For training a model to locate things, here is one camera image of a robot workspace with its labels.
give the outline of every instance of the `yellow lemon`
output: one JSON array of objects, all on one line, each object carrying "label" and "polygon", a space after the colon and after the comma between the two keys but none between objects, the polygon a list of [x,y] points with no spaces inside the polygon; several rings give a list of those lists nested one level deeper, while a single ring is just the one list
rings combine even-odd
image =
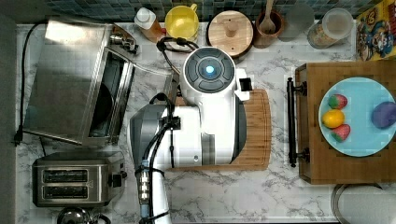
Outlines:
[{"label": "yellow lemon", "polygon": [[328,128],[336,128],[344,123],[344,113],[339,109],[331,109],[327,111],[323,117],[322,122]]}]

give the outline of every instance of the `kettle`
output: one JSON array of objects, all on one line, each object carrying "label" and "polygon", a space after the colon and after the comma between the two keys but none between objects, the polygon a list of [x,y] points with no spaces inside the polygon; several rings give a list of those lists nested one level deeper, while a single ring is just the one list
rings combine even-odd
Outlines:
[{"label": "kettle", "polygon": [[79,207],[66,207],[58,215],[57,224],[97,224],[102,219],[106,224],[111,224],[108,217],[98,214],[92,217],[91,214]]}]

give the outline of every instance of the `cereal box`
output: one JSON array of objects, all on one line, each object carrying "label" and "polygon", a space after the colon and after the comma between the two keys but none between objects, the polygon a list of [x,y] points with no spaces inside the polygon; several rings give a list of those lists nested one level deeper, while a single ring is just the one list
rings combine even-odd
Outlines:
[{"label": "cereal box", "polygon": [[356,19],[358,61],[396,59],[396,0],[384,0]]}]

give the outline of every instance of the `toaster oven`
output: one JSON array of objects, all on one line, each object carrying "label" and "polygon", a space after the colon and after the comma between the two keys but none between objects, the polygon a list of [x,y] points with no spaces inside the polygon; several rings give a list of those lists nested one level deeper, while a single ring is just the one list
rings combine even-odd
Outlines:
[{"label": "toaster oven", "polygon": [[112,23],[50,20],[23,131],[75,145],[116,144],[135,74],[167,77],[165,87],[174,75],[134,63],[136,48]]},{"label": "toaster oven", "polygon": [[125,189],[121,152],[57,152],[32,166],[37,207],[106,206]]}]

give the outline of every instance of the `blue plate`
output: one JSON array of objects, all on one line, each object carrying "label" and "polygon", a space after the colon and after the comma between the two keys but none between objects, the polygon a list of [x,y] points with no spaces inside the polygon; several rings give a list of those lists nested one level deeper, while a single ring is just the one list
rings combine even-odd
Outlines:
[{"label": "blue plate", "polygon": [[[347,98],[347,105],[341,110],[346,117],[344,123],[350,126],[350,134],[342,143],[335,141],[331,129],[321,122],[322,116],[331,109],[329,97],[336,93]],[[385,101],[394,102],[394,99],[385,87],[370,78],[352,77],[338,82],[327,91],[320,103],[318,123],[323,136],[332,147],[348,156],[375,154],[390,142],[396,131],[396,123],[381,130],[371,121],[375,107]]]}]

